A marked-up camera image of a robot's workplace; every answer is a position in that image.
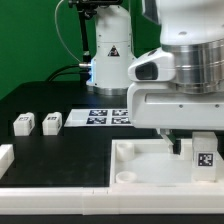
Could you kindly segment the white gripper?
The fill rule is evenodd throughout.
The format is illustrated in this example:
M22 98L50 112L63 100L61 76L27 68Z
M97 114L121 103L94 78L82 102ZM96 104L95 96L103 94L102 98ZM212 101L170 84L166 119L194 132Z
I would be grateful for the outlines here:
M181 140L170 129L224 130L224 93L190 95L168 83L134 82L128 89L129 120L136 128L158 129L171 154Z

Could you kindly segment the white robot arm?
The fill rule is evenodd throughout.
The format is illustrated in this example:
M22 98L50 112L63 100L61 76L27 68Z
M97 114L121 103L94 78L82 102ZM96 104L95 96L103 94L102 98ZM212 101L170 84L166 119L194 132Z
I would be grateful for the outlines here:
M173 130L224 130L224 0L142 0L142 9L161 27L160 47L138 58L118 8L97 10L88 88L125 94L131 124L169 145Z

